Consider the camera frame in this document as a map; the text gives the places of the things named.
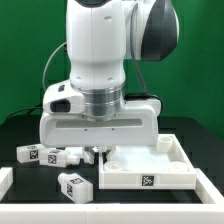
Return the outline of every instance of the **white cube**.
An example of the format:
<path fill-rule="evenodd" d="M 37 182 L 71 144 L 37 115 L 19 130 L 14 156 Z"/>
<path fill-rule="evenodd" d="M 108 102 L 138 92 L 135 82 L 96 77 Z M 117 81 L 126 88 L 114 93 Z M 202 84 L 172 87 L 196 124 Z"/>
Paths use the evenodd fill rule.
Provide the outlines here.
<path fill-rule="evenodd" d="M 17 160 L 20 163 L 38 161 L 40 151 L 43 149 L 45 149 L 45 147 L 42 144 L 17 147 Z"/>
<path fill-rule="evenodd" d="M 61 192 L 76 204 L 84 204 L 93 200 L 93 185 L 78 174 L 62 173 L 58 176 Z"/>

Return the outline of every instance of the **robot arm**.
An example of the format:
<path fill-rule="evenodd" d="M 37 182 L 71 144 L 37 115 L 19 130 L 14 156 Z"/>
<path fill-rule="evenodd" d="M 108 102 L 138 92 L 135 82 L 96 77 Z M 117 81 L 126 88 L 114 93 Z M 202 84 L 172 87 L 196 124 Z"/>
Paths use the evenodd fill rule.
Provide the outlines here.
<path fill-rule="evenodd" d="M 40 123 L 45 146 L 156 143 L 160 102 L 129 102 L 123 96 L 123 60 L 130 58 L 130 21 L 136 4 L 135 56 L 160 61 L 178 40 L 170 0 L 68 0 L 70 79 L 50 86 L 45 93 Z"/>

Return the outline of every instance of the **green screen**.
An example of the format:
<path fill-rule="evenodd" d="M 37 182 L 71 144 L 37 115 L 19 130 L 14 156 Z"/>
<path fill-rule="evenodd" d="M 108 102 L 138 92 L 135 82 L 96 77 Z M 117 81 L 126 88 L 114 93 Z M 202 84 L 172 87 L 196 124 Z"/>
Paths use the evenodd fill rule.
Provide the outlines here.
<path fill-rule="evenodd" d="M 224 1 L 173 0 L 180 22 L 176 50 L 163 62 L 139 62 L 150 93 L 164 101 L 163 116 L 194 118 L 224 139 Z M 0 0 L 0 123 L 8 114 L 42 102 L 42 73 L 65 42 L 66 1 Z M 63 50 L 47 85 L 68 78 Z M 132 63 L 124 62 L 126 92 L 139 92 Z"/>

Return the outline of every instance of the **black table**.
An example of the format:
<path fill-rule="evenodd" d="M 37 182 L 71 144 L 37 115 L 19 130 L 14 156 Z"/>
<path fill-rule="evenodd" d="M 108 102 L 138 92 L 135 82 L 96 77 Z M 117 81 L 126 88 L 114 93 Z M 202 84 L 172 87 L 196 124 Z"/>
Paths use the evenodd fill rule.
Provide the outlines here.
<path fill-rule="evenodd" d="M 20 164 L 16 147 L 37 144 L 39 115 L 14 116 L 0 126 L 0 167 L 13 167 L 13 185 L 0 203 L 73 203 L 60 191 L 60 173 L 77 173 L 94 186 L 91 203 L 201 203 L 191 190 L 99 190 L 98 165 L 56 168 L 39 162 Z M 224 195 L 224 142 L 190 118 L 159 117 L 159 130 L 175 134 L 195 168 Z"/>

